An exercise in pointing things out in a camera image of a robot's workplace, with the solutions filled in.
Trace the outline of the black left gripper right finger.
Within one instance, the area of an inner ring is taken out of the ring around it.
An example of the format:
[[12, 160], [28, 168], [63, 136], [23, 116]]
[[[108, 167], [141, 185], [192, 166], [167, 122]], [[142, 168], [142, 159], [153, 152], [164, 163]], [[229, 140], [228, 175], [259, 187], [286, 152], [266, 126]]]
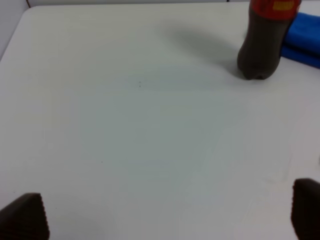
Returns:
[[299, 240], [320, 238], [320, 183], [310, 178], [294, 181], [291, 223]]

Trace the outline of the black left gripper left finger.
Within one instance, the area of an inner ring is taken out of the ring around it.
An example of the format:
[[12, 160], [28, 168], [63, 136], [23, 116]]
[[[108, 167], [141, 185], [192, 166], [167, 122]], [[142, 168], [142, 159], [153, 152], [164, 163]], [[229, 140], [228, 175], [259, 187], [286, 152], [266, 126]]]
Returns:
[[0, 210], [2, 240], [48, 240], [50, 228], [40, 193], [25, 193]]

